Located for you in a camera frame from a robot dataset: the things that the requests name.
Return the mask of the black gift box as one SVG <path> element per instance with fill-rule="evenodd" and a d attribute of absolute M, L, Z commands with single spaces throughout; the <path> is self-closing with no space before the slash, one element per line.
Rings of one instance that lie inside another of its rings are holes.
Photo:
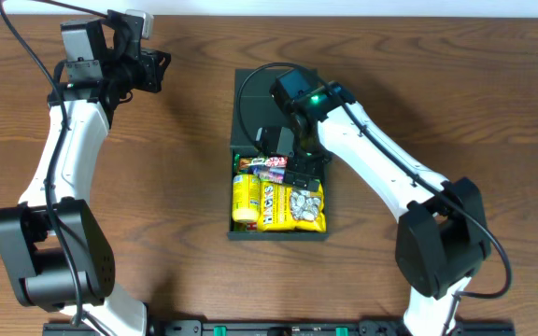
<path fill-rule="evenodd" d="M 269 89 L 275 78 L 285 73 L 283 69 L 265 69 L 247 82 L 240 100 L 240 112 L 245 127 L 239 123 L 236 111 L 233 112 L 231 130 L 230 154 L 232 161 L 232 176 L 235 176 L 236 158 L 256 157 L 258 153 L 245 137 L 243 129 L 252 136 L 263 126 L 290 127 L 290 123 L 271 97 Z M 245 224 L 237 223 L 228 210 L 230 226 L 227 237 L 232 241 L 325 241 L 328 232 L 314 231 L 247 231 Z"/>

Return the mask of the yellow sunflower seed bag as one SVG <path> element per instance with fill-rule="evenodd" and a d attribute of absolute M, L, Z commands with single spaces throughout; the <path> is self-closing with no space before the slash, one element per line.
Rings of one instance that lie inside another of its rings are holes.
<path fill-rule="evenodd" d="M 324 192 L 261 182 L 258 231 L 327 231 Z"/>

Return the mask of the dark blue Dairy Milk bar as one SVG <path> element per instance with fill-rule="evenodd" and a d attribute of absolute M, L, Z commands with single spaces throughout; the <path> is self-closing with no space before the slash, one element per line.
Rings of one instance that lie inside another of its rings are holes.
<path fill-rule="evenodd" d="M 282 184 L 285 177 L 285 169 L 277 167 L 254 167 L 252 173 L 261 181 Z"/>

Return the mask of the yellow can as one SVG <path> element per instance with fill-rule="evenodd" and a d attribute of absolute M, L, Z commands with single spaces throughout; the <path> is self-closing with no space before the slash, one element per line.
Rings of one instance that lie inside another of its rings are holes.
<path fill-rule="evenodd" d="M 232 218 L 238 223 L 256 223 L 260 216 L 261 181 L 255 175 L 241 174 L 233 179 Z"/>

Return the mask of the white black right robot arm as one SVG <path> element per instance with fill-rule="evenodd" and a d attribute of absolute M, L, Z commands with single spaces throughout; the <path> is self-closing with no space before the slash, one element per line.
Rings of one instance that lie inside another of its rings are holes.
<path fill-rule="evenodd" d="M 330 153 L 381 198 L 398 224 L 395 259 L 411 287 L 403 315 L 412 335 L 449 335 L 465 289 L 491 253 L 478 187 L 449 181 L 414 159 L 337 82 L 293 67 L 269 89 L 302 157 Z"/>

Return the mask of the red green KitKat bar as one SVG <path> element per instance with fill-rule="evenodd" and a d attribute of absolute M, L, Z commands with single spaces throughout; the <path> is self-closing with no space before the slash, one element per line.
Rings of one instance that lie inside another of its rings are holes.
<path fill-rule="evenodd" d="M 236 171 L 246 171 L 252 168 L 285 168 L 288 158 L 284 156 L 245 158 L 239 155 L 234 157 Z"/>

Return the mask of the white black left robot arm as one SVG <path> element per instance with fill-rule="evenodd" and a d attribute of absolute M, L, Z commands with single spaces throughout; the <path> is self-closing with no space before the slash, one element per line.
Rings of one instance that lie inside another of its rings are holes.
<path fill-rule="evenodd" d="M 46 73 L 50 129 L 15 206 L 0 208 L 0 256 L 18 303 L 70 319 L 70 330 L 152 335 L 147 305 L 116 281 L 112 248 L 90 208 L 98 154 L 116 108 L 159 92 L 171 61 L 145 49 L 153 17 L 89 13 L 61 26 L 65 58 Z"/>

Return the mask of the green Haribo gummy bag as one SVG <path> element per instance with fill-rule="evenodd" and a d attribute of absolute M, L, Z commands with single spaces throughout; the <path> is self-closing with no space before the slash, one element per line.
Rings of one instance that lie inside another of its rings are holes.
<path fill-rule="evenodd" d="M 251 232 L 251 231 L 256 231 L 256 230 L 257 230 L 257 223 L 256 222 L 252 222 L 252 223 L 235 222 L 234 223 L 233 231 Z"/>

